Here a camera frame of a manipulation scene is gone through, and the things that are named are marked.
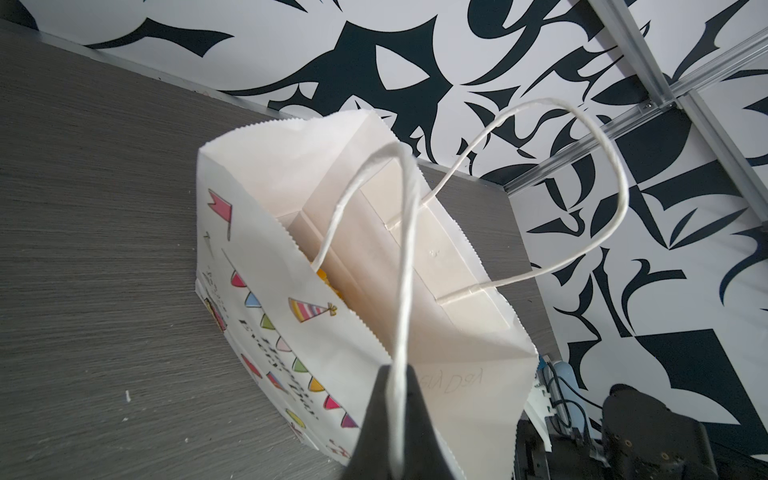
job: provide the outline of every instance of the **flag pole illustration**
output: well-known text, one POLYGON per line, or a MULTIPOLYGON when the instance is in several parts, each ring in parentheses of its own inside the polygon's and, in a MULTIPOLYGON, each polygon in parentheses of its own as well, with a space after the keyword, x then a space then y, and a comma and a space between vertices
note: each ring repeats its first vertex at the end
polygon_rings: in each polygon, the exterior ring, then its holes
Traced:
POLYGON ((227 240, 230 239, 230 233, 232 231, 232 204, 219 197, 216 192, 208 189, 208 194, 214 200, 212 204, 208 204, 211 210, 227 221, 227 240))
POLYGON ((293 312, 293 315, 296 316, 296 319, 300 322, 306 322, 325 312, 330 312, 331 316, 336 315, 336 307, 331 303, 328 303, 328 306, 324 307, 289 298, 288 304, 290 305, 291 312, 293 312))

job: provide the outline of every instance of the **white rope handle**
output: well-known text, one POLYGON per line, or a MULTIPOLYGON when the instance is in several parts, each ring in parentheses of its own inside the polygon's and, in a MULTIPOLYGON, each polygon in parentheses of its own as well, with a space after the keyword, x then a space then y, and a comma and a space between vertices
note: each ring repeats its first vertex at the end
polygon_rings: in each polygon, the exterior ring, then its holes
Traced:
MULTIPOLYGON (((483 290, 509 285, 510 283, 521 282, 522 280, 527 280, 535 276, 544 275, 545 273, 550 273, 565 265, 568 265, 570 262, 576 260, 578 257, 586 254, 607 240, 608 237, 610 237, 613 232, 616 231, 616 229, 619 227, 619 224, 624 219, 624 216, 627 214, 627 207, 629 206, 629 186, 627 185, 627 175, 624 173, 624 169, 621 166, 621 161, 619 160, 618 152, 616 152, 616 147, 611 143, 606 134, 597 125, 597 123, 589 118, 586 113, 569 104, 568 102, 560 100, 559 98, 539 98, 537 100, 526 101, 525 103, 516 105, 514 107, 509 107, 506 110, 500 112, 499 115, 490 124, 488 124, 488 126, 483 129, 483 131, 480 132, 480 134, 467 146, 467 148, 464 149, 464 152, 459 155, 459 157, 456 159, 456 162, 451 167, 451 170, 449 170, 448 173, 445 174, 445 176, 442 178, 442 180, 440 180, 440 183, 437 184, 437 187, 435 187, 431 192, 424 196, 419 207, 423 207, 427 202, 435 198, 437 193, 445 186, 446 182, 448 182, 449 178, 458 170, 458 167, 462 164, 464 159, 467 158, 467 155, 469 155, 469 152, 472 151, 472 148, 475 148, 481 141, 485 139, 487 135, 493 132, 495 128, 503 124, 512 115, 533 107, 534 105, 554 105, 560 108, 564 108, 575 115, 576 118, 578 118, 579 121, 584 124, 587 129, 589 129, 589 131, 594 135, 595 139, 598 141, 598 144, 603 148, 603 150, 605 150, 605 153, 608 157, 608 162, 611 164, 616 174, 616 181, 619 186, 616 213, 614 214, 613 218, 611 218, 611 221, 608 222, 606 227, 600 232, 600 234, 598 234, 586 247, 580 249, 578 252, 574 253, 568 258, 539 270, 523 273, 522 275, 511 276, 501 280, 468 286, 464 289, 449 293, 448 295, 438 298, 437 303, 439 305, 445 305, 447 303, 455 302, 456 300, 461 300, 467 296, 472 295, 473 293, 481 292, 483 290)), ((387 222, 386 226, 387 228, 392 229, 399 223, 400 217, 395 217, 387 222)))
POLYGON ((386 384, 386 409, 389 422, 389 470, 393 478, 401 478, 405 462, 406 444, 406 395, 408 393, 406 370, 408 368, 408 332, 413 301, 413 257, 416 244, 416 215, 419 212, 419 180, 421 174, 416 159, 407 147, 399 142, 387 144, 368 157, 336 203, 323 239, 320 251, 312 262, 315 272, 323 264, 336 234, 344 209, 355 192, 379 171, 382 164, 396 158, 402 168, 402 239, 400 271, 397 290, 397 324, 392 346, 392 366, 386 384))

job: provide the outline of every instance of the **patterned wallpaper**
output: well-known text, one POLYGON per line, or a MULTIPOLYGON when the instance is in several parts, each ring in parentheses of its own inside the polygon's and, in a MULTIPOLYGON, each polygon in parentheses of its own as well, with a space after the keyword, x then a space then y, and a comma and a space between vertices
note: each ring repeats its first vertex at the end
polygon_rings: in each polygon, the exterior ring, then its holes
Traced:
MULTIPOLYGON (((627 0, 682 78, 768 26, 768 0, 627 0)), ((451 164, 509 104, 557 96, 608 122, 647 93, 587 0, 22 0, 42 31, 300 117, 372 108, 418 156, 451 164)), ((704 92, 757 169, 766 65, 704 92)), ((496 128, 462 166, 505 183, 582 136, 557 108, 496 128)), ((601 249, 538 278, 592 424, 627 383, 768 460, 768 239, 690 120, 617 140, 631 209, 601 249)), ((757 170, 765 179, 765 172, 757 170)), ((616 191, 596 152, 512 198, 531 261, 585 244, 616 191)))

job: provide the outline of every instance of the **gift bag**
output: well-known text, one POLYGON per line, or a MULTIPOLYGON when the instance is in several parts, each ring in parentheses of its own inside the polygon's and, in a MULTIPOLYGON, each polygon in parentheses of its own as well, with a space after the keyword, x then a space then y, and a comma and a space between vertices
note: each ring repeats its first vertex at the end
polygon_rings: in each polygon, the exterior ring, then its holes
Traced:
MULTIPOLYGON (((322 269, 310 263, 349 180, 396 140, 374 112, 343 111, 239 128, 197 162, 197 293, 296 437, 343 464, 391 362, 398 162, 352 195, 322 269)), ((454 476, 509 478, 536 348, 506 299, 476 288, 488 275, 436 198, 416 223, 409 363, 454 476)))

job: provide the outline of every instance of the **white paper bag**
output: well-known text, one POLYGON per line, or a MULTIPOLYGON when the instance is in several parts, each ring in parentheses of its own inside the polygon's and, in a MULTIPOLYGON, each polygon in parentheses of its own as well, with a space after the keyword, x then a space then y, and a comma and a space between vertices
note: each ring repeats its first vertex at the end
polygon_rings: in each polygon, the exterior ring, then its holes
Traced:
MULTIPOLYGON (((323 264, 343 300, 310 261, 349 179, 392 141, 375 113, 344 111, 239 128, 198 157, 197 292, 296 436, 343 464, 390 363, 400 232, 385 223, 400 211, 396 161, 353 196, 323 264)), ((436 199, 419 212, 417 238, 409 362, 444 456, 456 478, 509 478, 536 349, 495 289, 437 304, 489 278, 436 199)))

